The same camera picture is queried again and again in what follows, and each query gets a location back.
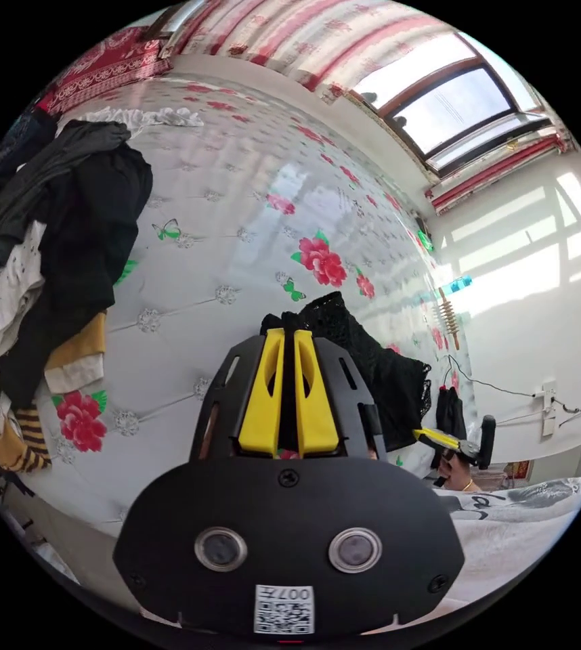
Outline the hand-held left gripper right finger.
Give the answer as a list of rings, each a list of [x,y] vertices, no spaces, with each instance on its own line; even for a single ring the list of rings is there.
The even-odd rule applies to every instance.
[[[293,353],[299,452],[333,454],[337,451],[339,436],[310,331],[294,332]]]

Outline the person's right hand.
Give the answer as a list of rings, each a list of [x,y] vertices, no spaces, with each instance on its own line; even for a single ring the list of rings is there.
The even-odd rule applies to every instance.
[[[455,492],[475,492],[477,485],[472,476],[469,463],[454,454],[442,458],[438,466],[438,475],[444,480],[443,487]]]

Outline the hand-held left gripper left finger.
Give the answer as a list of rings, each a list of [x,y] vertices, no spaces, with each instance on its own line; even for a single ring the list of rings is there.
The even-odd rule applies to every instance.
[[[238,435],[238,443],[243,452],[277,452],[282,411],[284,344],[283,329],[267,331]]]

